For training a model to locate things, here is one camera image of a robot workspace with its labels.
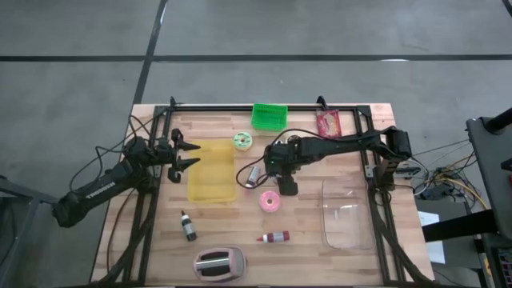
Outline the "pink toy toaster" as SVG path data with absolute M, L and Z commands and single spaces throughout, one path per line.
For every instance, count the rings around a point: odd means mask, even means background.
M 241 278 L 247 267 L 242 250 L 224 246 L 201 251 L 193 262 L 198 279 L 209 283 L 225 283 Z

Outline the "grey metal stand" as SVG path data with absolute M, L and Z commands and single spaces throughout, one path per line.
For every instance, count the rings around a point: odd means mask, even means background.
M 0 193 L 2 193 L 3 198 L 8 194 L 11 195 L 11 199 L 27 203 L 27 211 L 21 225 L 18 226 L 17 222 L 14 222 L 15 232 L 12 245 L 4 259 L 0 261 L 0 288 L 6 288 L 6 284 L 14 272 L 14 267 L 18 264 L 18 260 L 21 257 L 21 248 L 26 242 L 38 206 L 42 203 L 56 204 L 58 199 L 49 194 L 15 184 L 3 176 L 0 176 Z

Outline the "yellow translucent plastic bin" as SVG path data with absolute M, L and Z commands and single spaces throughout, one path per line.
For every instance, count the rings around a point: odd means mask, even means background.
M 236 199 L 234 144 L 227 138 L 201 139 L 188 152 L 200 161 L 188 168 L 187 199 L 193 203 L 233 202 Z

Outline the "dark equipment box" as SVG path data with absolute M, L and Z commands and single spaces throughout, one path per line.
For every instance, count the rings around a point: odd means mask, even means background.
M 495 288 L 512 288 L 512 240 L 498 234 L 482 234 L 481 240 Z

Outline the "purple food colouring bottle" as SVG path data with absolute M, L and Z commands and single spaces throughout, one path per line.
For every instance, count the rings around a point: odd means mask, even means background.
M 246 179 L 246 182 L 245 182 L 245 185 L 244 187 L 247 188 L 247 189 L 253 189 L 257 186 L 258 184 L 258 179 L 259 179 L 259 176 L 260 176 L 260 167 L 259 166 L 252 166 L 250 168 L 250 172 L 247 176 L 247 179 Z

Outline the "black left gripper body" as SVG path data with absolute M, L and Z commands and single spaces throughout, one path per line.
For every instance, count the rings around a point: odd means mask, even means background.
M 184 141 L 184 137 L 180 129 L 172 129 L 171 140 L 173 145 L 169 144 L 165 138 L 159 139 L 156 146 L 157 164 L 171 164 L 171 168 L 169 168 L 167 172 L 167 177 L 173 183 L 180 183 L 181 172 L 183 171 L 178 171 L 178 157 L 181 157 L 179 155 L 180 150 L 178 149 L 178 141 Z

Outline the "dark grey side table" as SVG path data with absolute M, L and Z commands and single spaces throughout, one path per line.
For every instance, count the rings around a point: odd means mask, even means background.
M 502 168 L 503 162 L 512 160 L 512 126 L 501 134 L 492 134 L 480 118 L 470 118 L 466 120 L 466 129 L 498 231 L 512 240 L 512 167 L 510 170 Z

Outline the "black-capped food colouring bottle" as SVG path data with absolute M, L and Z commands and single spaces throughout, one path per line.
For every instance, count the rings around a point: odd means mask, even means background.
M 195 241 L 197 239 L 196 231 L 190 217 L 184 210 L 181 211 L 181 224 L 188 242 Z

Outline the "white paper sheet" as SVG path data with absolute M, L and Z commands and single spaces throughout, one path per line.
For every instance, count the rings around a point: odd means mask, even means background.
M 428 226 L 439 222 L 438 214 L 419 211 L 418 216 L 420 219 L 421 226 Z M 429 259 L 431 262 L 439 264 L 446 263 L 442 241 L 428 242 L 426 246 Z

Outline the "green plastic basket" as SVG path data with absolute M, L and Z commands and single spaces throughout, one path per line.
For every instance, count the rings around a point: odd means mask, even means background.
M 288 106 L 255 103 L 251 114 L 251 125 L 256 130 L 281 131 L 287 125 Z

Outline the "black support beam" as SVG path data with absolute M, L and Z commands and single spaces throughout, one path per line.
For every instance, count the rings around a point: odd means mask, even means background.
M 497 233 L 498 227 L 493 211 L 483 210 L 463 217 L 426 225 L 422 228 L 422 232 L 426 242 L 436 242 L 476 234 Z

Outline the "clear plastic bin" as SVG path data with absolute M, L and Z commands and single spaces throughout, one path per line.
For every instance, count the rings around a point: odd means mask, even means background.
M 325 180 L 320 196 L 322 240 L 338 250 L 372 250 L 373 224 L 366 183 L 352 185 L 341 179 Z

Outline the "green frosted toy donut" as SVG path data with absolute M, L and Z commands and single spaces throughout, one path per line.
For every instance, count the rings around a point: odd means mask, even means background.
M 233 143 L 236 150 L 247 151 L 253 145 L 253 138 L 247 132 L 238 132 L 233 137 Z

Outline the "red-capped food colouring bottle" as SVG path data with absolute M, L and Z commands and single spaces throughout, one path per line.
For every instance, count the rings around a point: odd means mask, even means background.
M 257 238 L 258 242 L 274 243 L 274 242 L 287 242 L 290 240 L 290 233 L 287 230 L 264 234 Z

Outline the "red popcorn packet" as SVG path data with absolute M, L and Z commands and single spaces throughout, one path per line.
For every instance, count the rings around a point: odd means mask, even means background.
M 342 129 L 337 110 L 317 110 L 316 123 L 318 133 L 327 138 L 339 138 L 342 136 Z

